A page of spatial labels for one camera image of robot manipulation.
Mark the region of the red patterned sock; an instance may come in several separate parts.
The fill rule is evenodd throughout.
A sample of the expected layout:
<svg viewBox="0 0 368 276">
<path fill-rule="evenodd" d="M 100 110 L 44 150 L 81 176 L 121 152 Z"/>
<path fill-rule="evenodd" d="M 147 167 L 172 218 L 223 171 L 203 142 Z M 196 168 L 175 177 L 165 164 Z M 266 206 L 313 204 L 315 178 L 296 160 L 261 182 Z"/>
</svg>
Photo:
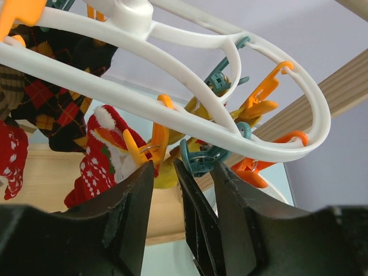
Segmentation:
<svg viewBox="0 0 368 276">
<path fill-rule="evenodd" d="M 14 198 L 22 189 L 28 154 L 28 137 L 22 128 L 1 120 L 1 176 L 7 179 L 4 199 Z"/>
<path fill-rule="evenodd" d="M 137 170 L 123 138 L 126 129 L 138 147 L 147 145 L 114 107 L 102 105 L 94 109 L 87 122 L 86 153 L 79 165 L 81 175 L 64 199 L 67 208 L 100 195 Z"/>
</svg>

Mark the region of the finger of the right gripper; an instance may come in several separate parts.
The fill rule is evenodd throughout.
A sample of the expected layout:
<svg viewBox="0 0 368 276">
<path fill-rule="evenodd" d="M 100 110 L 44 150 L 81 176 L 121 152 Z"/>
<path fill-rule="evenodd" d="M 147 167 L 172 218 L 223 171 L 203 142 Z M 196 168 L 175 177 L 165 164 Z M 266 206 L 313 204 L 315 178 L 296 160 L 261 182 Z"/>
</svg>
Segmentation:
<svg viewBox="0 0 368 276">
<path fill-rule="evenodd" d="M 226 275 L 218 217 L 183 161 L 174 160 L 182 190 L 185 239 L 200 275 Z"/>
</svg>

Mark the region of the white plastic clip hanger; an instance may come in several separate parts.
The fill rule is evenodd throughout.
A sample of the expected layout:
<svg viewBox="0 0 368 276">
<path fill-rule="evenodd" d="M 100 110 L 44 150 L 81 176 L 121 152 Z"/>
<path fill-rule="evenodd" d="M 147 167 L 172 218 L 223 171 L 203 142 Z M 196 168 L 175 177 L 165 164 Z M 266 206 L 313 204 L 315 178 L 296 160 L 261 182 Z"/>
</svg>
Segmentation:
<svg viewBox="0 0 368 276">
<path fill-rule="evenodd" d="M 309 143 L 285 144 L 264 141 L 252 135 L 243 138 L 225 108 L 242 74 L 237 42 L 250 37 L 246 47 L 274 63 L 291 61 L 291 57 L 271 42 L 217 18 L 184 1 L 88 1 L 88 5 L 107 17 L 105 22 L 51 7 L 43 10 L 35 26 L 80 34 L 101 40 L 130 52 L 158 68 L 152 79 L 163 77 L 164 87 L 189 91 L 212 116 L 210 121 L 193 115 L 183 107 L 173 109 L 127 85 L 94 76 L 21 45 L 19 39 L 6 36 L 1 42 L 1 63 L 55 85 L 81 93 L 136 116 L 153 121 L 186 135 L 205 140 L 236 154 L 268 162 L 298 160 L 319 147 L 327 138 L 331 115 L 327 100 L 313 78 L 297 62 L 287 74 L 306 96 L 312 109 Z M 218 49 L 228 58 L 231 86 L 223 96 L 216 96 L 195 72 L 170 53 L 150 42 L 157 39 L 170 45 L 201 49 Z"/>
</svg>

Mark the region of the teal clothes peg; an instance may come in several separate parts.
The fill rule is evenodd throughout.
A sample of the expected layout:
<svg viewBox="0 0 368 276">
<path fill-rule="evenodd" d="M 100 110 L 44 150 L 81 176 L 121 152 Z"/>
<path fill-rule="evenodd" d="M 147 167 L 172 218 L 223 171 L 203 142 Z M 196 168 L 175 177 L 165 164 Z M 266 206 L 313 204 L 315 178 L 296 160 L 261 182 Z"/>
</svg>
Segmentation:
<svg viewBox="0 0 368 276">
<path fill-rule="evenodd" d="M 47 0 L 46 7 L 69 11 L 75 0 Z"/>
</svg>

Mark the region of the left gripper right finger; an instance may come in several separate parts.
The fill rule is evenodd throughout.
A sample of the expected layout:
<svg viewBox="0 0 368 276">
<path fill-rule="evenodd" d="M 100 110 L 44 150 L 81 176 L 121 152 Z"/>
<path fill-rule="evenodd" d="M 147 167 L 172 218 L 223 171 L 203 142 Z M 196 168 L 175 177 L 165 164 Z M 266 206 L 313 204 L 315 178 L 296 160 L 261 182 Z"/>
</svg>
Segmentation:
<svg viewBox="0 0 368 276">
<path fill-rule="evenodd" d="M 367 207 L 292 207 L 287 218 L 244 206 L 225 186 L 224 164 L 212 172 L 228 275 L 366 275 Z"/>
</svg>

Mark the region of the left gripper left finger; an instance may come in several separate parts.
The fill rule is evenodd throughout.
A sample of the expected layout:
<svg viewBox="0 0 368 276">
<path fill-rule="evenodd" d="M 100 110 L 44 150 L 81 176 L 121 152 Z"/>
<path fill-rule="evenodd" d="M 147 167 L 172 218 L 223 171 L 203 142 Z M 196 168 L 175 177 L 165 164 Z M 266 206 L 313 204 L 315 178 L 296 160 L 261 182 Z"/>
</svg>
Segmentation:
<svg viewBox="0 0 368 276">
<path fill-rule="evenodd" d="M 1 206 L 2 275 L 140 275 L 154 184 L 148 162 L 66 212 Z"/>
</svg>

